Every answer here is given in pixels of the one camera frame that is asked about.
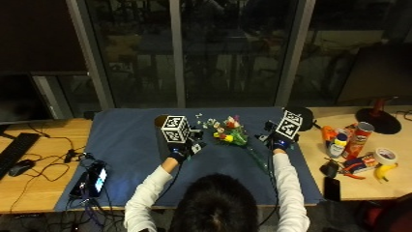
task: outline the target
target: banana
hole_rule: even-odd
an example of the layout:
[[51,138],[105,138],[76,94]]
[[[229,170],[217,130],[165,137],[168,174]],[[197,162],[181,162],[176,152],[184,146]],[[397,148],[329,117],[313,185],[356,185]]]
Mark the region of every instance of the banana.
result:
[[375,168],[375,177],[377,178],[377,180],[388,181],[385,177],[387,172],[396,167],[397,167],[397,163],[391,164],[391,165],[380,165],[377,168]]

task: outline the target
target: white container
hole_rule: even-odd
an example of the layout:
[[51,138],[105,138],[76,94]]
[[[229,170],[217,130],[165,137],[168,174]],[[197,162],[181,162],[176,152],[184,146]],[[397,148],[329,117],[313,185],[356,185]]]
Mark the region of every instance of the white container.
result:
[[327,149],[327,153],[331,158],[336,159],[343,155],[347,143],[348,143],[348,136],[344,133],[339,133]]

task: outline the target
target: hand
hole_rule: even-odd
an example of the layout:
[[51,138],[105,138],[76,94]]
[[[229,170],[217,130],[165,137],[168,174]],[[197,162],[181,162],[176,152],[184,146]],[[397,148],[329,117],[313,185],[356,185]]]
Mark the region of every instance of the hand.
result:
[[281,149],[285,151],[289,148],[291,144],[295,142],[293,140],[288,139],[287,137],[275,132],[269,135],[268,139],[271,139],[268,146],[272,150]]
[[177,149],[173,149],[168,155],[169,158],[173,158],[179,164],[181,164],[185,159],[188,158],[187,152],[185,151],[179,151]]
[[279,153],[285,154],[285,151],[283,149],[277,148],[277,149],[273,150],[273,155],[276,155]]
[[164,170],[167,171],[167,173],[171,173],[177,165],[179,165],[179,162],[173,158],[167,158],[167,160],[161,164],[161,166],[163,166]]

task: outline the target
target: black glove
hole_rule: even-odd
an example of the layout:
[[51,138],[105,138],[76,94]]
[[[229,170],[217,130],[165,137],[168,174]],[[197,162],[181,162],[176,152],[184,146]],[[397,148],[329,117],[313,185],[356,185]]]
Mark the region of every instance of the black glove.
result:
[[295,135],[295,139],[289,139],[285,136],[272,133],[268,137],[268,148],[271,150],[283,149],[284,151],[291,147],[291,145],[297,142],[299,135]]
[[171,151],[168,156],[171,158],[176,159],[179,164],[181,164],[187,159],[187,155],[184,153],[181,153],[177,149],[173,149],[173,151]]

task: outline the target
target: tape roll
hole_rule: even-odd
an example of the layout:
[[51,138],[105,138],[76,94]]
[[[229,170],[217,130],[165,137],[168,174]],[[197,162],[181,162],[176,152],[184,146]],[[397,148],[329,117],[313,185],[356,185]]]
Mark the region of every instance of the tape roll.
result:
[[384,165],[397,163],[397,154],[388,148],[377,148],[375,150],[373,158]]

